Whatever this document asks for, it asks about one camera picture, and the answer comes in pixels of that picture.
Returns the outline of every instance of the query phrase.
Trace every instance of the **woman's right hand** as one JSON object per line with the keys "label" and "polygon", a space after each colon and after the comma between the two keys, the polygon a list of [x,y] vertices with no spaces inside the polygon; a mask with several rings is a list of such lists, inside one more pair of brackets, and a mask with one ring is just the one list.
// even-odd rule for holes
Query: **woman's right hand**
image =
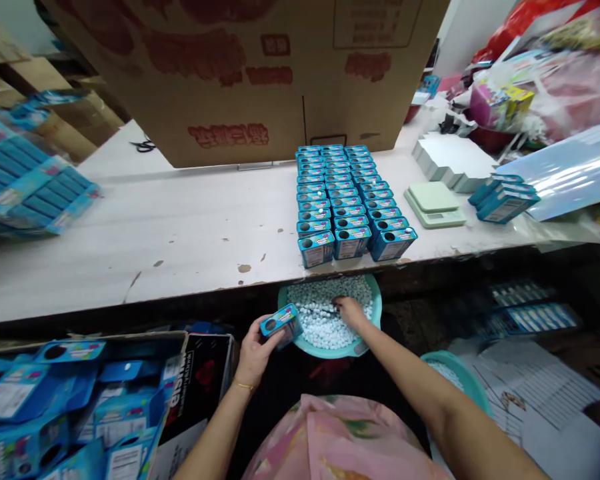
{"label": "woman's right hand", "polygon": [[340,317],[350,328],[360,333],[364,324],[369,322],[365,311],[358,300],[351,297],[336,297],[332,301],[334,307],[340,312]]}

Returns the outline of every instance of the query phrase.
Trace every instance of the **table surface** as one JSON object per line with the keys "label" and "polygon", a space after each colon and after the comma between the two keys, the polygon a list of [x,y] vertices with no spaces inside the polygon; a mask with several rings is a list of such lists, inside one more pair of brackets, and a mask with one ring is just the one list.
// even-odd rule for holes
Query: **table surface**
{"label": "table surface", "polygon": [[373,158],[419,239],[398,260],[310,270],[297,246],[295,162],[174,169],[158,150],[136,152],[129,142],[144,136],[132,121],[80,166],[103,196],[64,235],[0,242],[0,322],[533,244],[515,222],[478,221],[466,195],[464,226],[422,228],[402,196],[425,181],[411,156],[417,120]]}

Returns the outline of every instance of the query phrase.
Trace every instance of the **white mint candy pile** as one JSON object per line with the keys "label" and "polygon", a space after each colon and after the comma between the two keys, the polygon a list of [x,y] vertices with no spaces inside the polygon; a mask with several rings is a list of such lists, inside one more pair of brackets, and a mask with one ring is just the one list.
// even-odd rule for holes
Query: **white mint candy pile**
{"label": "white mint candy pile", "polygon": [[360,338],[342,322],[340,313],[331,303],[334,297],[340,295],[358,300],[371,320],[373,297],[362,275],[302,283],[287,290],[287,301],[293,303],[300,313],[302,336],[314,347],[338,350]]}

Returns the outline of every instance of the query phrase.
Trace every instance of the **plastic bowl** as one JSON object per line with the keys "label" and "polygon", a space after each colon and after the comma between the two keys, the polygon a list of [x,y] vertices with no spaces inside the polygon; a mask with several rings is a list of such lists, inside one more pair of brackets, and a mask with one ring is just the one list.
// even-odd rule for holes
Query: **plastic bowl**
{"label": "plastic bowl", "polygon": [[[380,295],[380,287],[376,282],[373,275],[364,275],[367,284],[371,288],[371,295],[373,297],[373,312],[371,313],[371,323],[376,327],[380,328],[380,317],[382,316],[382,296]],[[289,302],[287,301],[287,287],[280,288],[278,292],[278,309],[281,309]],[[294,343],[298,348],[314,357],[323,359],[336,359],[343,357],[360,357],[369,350],[367,344],[362,338],[356,340],[350,345],[343,347],[338,350],[327,350],[314,347],[308,341],[305,340],[304,336],[300,335]]]}
{"label": "plastic bowl", "polygon": [[420,358],[423,361],[438,361],[450,368],[450,370],[458,376],[458,380],[462,383],[462,387],[467,396],[473,400],[478,407],[482,408],[483,412],[491,416],[491,407],[489,406],[489,400],[487,399],[485,389],[474,374],[465,367],[465,364],[462,363],[460,358],[446,350],[425,353]]}

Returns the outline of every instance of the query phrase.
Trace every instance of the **green scale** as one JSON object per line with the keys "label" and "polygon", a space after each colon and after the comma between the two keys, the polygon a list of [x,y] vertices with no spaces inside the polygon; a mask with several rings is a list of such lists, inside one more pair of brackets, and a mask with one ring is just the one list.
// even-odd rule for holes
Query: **green scale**
{"label": "green scale", "polygon": [[405,190],[405,198],[424,228],[459,227],[467,221],[458,200],[442,182],[412,185]]}

